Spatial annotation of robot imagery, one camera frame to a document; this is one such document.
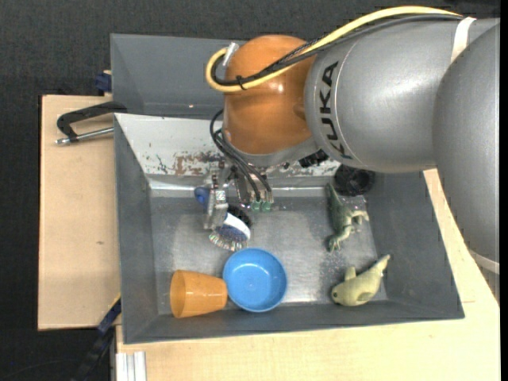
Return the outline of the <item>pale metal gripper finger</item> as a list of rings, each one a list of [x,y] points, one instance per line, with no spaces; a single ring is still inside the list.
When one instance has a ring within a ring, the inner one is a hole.
[[[215,230],[217,227],[222,227],[226,219],[226,210],[213,210],[205,214],[203,219],[204,229]]]
[[[228,213],[228,197],[225,190],[214,190],[214,207],[213,212],[216,215],[226,215]]]

